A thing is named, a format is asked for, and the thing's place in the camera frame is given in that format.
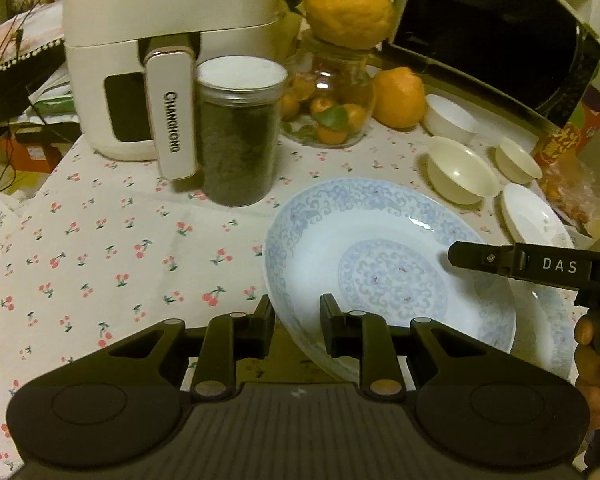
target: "white air fryer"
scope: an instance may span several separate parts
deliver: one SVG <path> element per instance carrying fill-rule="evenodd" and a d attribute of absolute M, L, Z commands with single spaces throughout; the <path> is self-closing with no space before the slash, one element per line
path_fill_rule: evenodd
<path fill-rule="evenodd" d="M 66 58 L 90 145 L 158 159 L 164 178 L 196 172 L 194 67 L 274 56 L 280 0 L 64 0 Z"/>

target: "small bowl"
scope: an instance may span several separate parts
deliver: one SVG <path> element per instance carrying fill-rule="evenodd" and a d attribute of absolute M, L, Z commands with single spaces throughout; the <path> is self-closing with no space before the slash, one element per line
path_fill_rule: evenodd
<path fill-rule="evenodd" d="M 489 165 L 452 139 L 430 139 L 427 172 L 436 191 L 457 204 L 474 204 L 500 192 L 500 183 Z"/>
<path fill-rule="evenodd" d="M 427 95 L 423 126 L 435 136 L 467 145 L 480 131 L 480 123 L 464 108 L 442 96 Z"/>
<path fill-rule="evenodd" d="M 516 184 L 528 184 L 542 177 L 534 158 L 511 139 L 502 139 L 496 148 L 496 163 L 502 174 Z"/>

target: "microwave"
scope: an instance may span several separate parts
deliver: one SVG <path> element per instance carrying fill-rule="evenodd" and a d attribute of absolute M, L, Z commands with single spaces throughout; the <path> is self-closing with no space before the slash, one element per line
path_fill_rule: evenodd
<path fill-rule="evenodd" d="M 497 104 L 558 128 L 600 63 L 600 0 L 394 0 L 394 5 L 397 19 L 383 54 L 479 88 Z"/>

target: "finger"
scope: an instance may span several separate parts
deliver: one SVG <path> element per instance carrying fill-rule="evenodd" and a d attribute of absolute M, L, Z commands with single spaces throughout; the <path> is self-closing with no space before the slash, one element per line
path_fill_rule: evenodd
<path fill-rule="evenodd" d="M 584 381 L 600 386 L 600 356 L 588 345 L 578 345 L 575 351 L 576 367 Z"/>
<path fill-rule="evenodd" d="M 600 430 L 600 415 L 591 415 L 591 419 L 589 421 L 589 429 Z"/>
<path fill-rule="evenodd" d="M 581 345 L 591 344 L 593 341 L 593 323 L 586 315 L 582 316 L 573 330 L 576 342 Z"/>
<path fill-rule="evenodd" d="M 584 396 L 592 415 L 600 415 L 600 387 L 588 384 L 581 377 L 576 379 L 576 388 Z"/>

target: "table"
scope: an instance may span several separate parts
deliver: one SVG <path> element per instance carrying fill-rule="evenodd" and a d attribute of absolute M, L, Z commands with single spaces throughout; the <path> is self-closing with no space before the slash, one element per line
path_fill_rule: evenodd
<path fill-rule="evenodd" d="M 21 463 L 4 412 L 27 381 L 168 317 L 191 327 L 252 312 L 265 292 L 262 243 L 273 215 L 319 180 L 391 180 L 444 203 L 487 243 L 510 243 L 494 200 L 459 208 L 429 187 L 427 139 L 419 126 L 404 133 L 375 122 L 362 142 L 343 150 L 281 139 L 273 188 L 246 208 L 215 205 L 195 179 L 167 182 L 155 162 L 109 160 L 79 139 L 36 197 L 10 212 L 12 230 L 0 254 L 0 474 Z M 471 147 L 489 160 L 484 139 Z M 582 313 L 569 308 L 573 320 Z M 281 326 L 272 354 L 240 362 L 238 378 L 335 380 Z"/>

